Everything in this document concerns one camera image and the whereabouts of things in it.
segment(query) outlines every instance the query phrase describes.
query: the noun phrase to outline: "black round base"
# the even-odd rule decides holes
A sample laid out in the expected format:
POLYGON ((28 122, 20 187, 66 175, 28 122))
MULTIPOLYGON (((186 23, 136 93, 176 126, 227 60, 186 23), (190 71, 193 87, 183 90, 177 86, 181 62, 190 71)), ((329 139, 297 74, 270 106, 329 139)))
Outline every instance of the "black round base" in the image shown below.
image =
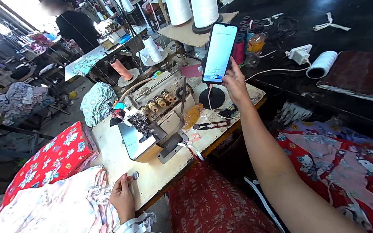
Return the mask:
MULTIPOLYGON (((204 105, 205 109, 210 109, 210 105, 208 103, 208 91, 209 90, 210 89, 205 89, 199 95, 199 102, 204 105)), ((213 87, 211 90, 210 101, 211 101, 211 108, 213 110, 221 107, 225 101, 225 94, 223 90, 217 87, 213 87)))
MULTIPOLYGON (((221 14, 218 14, 218 19, 214 23, 222 22, 222 20, 223 20, 223 16, 221 14)), ((195 26, 195 23, 192 25, 192 31, 198 35, 209 33, 211 31, 211 28, 212 28, 212 24, 209 26, 203 27, 203 28, 197 28, 195 26)))

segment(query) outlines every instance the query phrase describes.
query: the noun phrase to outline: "smartphone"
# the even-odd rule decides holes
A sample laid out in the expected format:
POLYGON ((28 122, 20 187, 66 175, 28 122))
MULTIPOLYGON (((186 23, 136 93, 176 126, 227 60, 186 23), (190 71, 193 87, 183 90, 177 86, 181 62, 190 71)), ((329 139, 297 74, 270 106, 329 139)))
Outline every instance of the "smartphone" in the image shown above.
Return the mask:
POLYGON ((232 24, 215 23, 212 26, 202 82, 223 82, 221 77, 225 76, 237 32, 238 27, 232 24))

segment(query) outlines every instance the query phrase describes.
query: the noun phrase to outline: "pink thread spool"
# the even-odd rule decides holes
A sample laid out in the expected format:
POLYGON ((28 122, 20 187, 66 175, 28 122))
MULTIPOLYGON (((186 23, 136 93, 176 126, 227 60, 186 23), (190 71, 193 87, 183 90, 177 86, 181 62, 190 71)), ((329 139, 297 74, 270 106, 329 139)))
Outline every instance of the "pink thread spool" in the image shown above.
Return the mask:
POLYGON ((133 75, 126 69, 123 64, 117 60, 117 59, 112 59, 110 61, 110 65, 120 74, 120 76, 123 77, 124 80, 129 81, 132 79, 133 75))

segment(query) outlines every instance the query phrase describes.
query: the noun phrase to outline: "wooden table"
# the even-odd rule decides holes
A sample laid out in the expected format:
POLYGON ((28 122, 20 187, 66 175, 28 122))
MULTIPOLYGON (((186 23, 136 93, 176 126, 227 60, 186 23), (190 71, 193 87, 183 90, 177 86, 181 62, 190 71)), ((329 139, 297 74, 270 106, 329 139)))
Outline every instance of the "wooden table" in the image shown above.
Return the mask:
MULTIPOLYGON (((201 77, 190 78, 187 81, 194 89, 193 98, 198 103, 199 94, 207 88, 201 82, 201 77)), ((230 104, 231 99, 225 87, 217 86, 225 93, 225 103, 221 109, 230 104)), ((263 92, 256 87, 247 84, 250 96, 255 97, 256 108, 259 108, 265 99, 263 92)), ((197 124, 205 122, 215 122, 223 120, 213 111, 205 110, 197 124)), ((132 192, 135 199, 137 213, 142 213, 155 203, 168 189, 179 180, 192 165, 196 164, 187 148, 182 148, 165 164, 162 164, 158 157, 153 158, 149 163, 135 162, 129 159, 125 146, 122 144, 122 135, 117 126, 109 126, 111 115, 100 122, 92 129, 93 139, 96 142, 100 155, 92 163, 92 166, 103 164, 108 171, 109 183, 113 184, 125 172, 131 175, 139 172, 139 178, 132 182, 132 192)), ((228 128, 218 128, 210 130, 195 131, 189 129, 184 131, 189 138, 192 134, 199 133, 202 137, 192 145, 201 151, 203 156, 207 156, 217 147, 228 135, 240 126, 240 118, 231 120, 232 125, 228 128)))

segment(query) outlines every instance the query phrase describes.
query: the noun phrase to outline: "white thread spool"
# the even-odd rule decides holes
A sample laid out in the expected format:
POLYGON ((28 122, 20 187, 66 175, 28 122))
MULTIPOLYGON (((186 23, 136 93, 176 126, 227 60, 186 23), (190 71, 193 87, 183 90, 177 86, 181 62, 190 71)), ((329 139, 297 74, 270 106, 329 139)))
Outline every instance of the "white thread spool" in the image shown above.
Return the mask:
POLYGON ((306 71, 306 75, 312 79, 325 77, 329 73, 330 68, 338 57, 335 51, 326 51, 321 53, 313 62, 312 66, 306 71))
POLYGON ((192 18, 188 0, 167 0, 166 4, 172 25, 179 26, 192 18))
POLYGON ((115 1, 119 5, 119 7, 121 7, 122 9, 124 9, 127 13, 131 13, 135 9, 133 7, 132 3, 130 2, 130 0, 122 0, 123 6, 120 5, 120 0, 115 0, 115 1))
POLYGON ((162 59, 162 55, 160 54, 158 47, 151 36, 146 36, 145 39, 143 39, 143 44, 145 45, 146 50, 148 51, 153 62, 158 62, 162 59))
POLYGON ((191 0, 194 23, 203 28, 215 23, 218 19, 217 0, 191 0))

